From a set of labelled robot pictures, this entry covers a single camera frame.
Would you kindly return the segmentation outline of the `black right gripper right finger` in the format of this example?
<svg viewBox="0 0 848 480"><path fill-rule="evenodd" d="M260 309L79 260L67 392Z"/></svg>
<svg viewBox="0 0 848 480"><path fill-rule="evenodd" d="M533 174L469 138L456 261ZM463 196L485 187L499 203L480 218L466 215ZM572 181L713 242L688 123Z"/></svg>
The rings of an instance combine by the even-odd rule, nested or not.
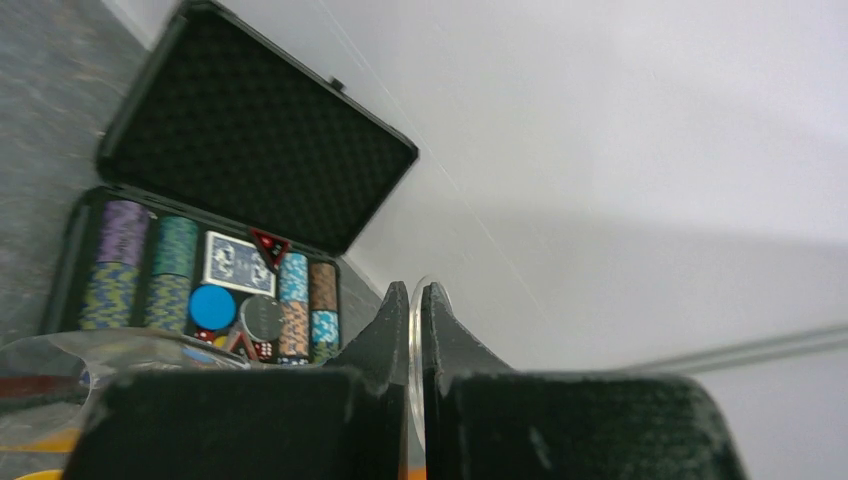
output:
<svg viewBox="0 0 848 480"><path fill-rule="evenodd" d="M696 381L520 371L419 297L422 434L431 479L742 479L723 414Z"/></svg>

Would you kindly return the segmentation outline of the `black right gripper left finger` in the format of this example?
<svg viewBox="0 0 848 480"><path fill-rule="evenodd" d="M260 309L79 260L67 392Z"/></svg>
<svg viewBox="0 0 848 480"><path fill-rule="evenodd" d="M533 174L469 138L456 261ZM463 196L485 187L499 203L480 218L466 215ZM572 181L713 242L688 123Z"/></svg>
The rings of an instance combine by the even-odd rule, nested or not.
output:
<svg viewBox="0 0 848 480"><path fill-rule="evenodd" d="M113 381L67 479L403 479L409 299L321 365L150 371Z"/></svg>

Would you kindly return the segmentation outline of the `clear wine glass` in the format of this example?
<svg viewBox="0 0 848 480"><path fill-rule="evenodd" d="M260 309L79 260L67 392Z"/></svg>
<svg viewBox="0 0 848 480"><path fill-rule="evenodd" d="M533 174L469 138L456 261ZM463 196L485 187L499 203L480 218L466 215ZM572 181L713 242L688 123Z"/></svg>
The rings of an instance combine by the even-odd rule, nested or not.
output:
<svg viewBox="0 0 848 480"><path fill-rule="evenodd" d="M1 378L76 377L87 396L59 394L1 398L1 445L35 441L79 429L114 381L161 372L263 371L274 364L249 360L187 336L144 328L52 333L16 340L1 349Z"/></svg>

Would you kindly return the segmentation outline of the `yellow plastic wine glass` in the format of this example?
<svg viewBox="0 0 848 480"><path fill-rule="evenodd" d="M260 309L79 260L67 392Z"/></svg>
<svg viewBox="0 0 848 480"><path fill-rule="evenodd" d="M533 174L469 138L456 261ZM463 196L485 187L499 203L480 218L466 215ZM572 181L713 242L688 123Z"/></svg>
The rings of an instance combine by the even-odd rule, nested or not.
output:
<svg viewBox="0 0 848 480"><path fill-rule="evenodd" d="M79 437L79 429L66 429L18 445L2 444L1 478L60 479Z"/></svg>

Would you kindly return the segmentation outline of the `red plastic wine glass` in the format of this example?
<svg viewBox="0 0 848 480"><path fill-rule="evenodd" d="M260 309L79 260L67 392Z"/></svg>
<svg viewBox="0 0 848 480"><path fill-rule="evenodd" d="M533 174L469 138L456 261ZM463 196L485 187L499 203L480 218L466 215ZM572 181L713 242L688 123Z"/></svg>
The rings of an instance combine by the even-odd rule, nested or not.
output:
<svg viewBox="0 0 848 480"><path fill-rule="evenodd" d="M76 377L68 376L17 376L1 378L2 399L23 399L43 395L88 395Z"/></svg>

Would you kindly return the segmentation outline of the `grey round dealer button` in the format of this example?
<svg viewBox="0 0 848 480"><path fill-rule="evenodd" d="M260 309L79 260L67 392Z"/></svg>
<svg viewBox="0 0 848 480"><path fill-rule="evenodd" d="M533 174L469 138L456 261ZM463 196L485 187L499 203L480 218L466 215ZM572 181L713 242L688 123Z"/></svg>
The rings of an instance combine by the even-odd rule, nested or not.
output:
<svg viewBox="0 0 848 480"><path fill-rule="evenodd" d="M252 340L272 342L282 329L282 308L271 296L253 295L241 303L239 321Z"/></svg>

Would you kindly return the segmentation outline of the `blue round dealer chip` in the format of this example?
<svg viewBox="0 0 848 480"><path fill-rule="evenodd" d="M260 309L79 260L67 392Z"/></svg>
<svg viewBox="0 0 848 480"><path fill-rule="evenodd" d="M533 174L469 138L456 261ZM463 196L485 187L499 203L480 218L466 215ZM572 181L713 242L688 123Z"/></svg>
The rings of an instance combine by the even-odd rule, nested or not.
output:
<svg viewBox="0 0 848 480"><path fill-rule="evenodd" d="M202 285L189 298L189 315L202 329L228 327L236 315L236 302L229 291L217 285Z"/></svg>

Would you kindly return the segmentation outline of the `blue playing card deck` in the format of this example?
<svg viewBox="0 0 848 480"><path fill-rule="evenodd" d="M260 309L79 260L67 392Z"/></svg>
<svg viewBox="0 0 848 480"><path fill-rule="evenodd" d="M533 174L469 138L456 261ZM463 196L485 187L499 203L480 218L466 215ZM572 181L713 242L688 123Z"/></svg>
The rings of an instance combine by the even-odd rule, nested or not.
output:
<svg viewBox="0 0 848 480"><path fill-rule="evenodd" d="M205 233L202 282L275 296L276 276L255 245L215 231Z"/></svg>

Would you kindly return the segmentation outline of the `black poker chip case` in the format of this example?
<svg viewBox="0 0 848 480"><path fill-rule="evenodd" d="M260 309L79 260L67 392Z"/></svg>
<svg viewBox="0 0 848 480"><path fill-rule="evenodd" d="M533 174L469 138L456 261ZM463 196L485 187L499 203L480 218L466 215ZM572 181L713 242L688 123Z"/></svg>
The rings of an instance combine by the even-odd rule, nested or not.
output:
<svg viewBox="0 0 848 480"><path fill-rule="evenodd" d="M142 327L237 354L323 363L341 347L339 257L419 155L414 143L216 1L183 1L98 143L40 332ZM205 233L255 245L279 337L202 329Z"/></svg>

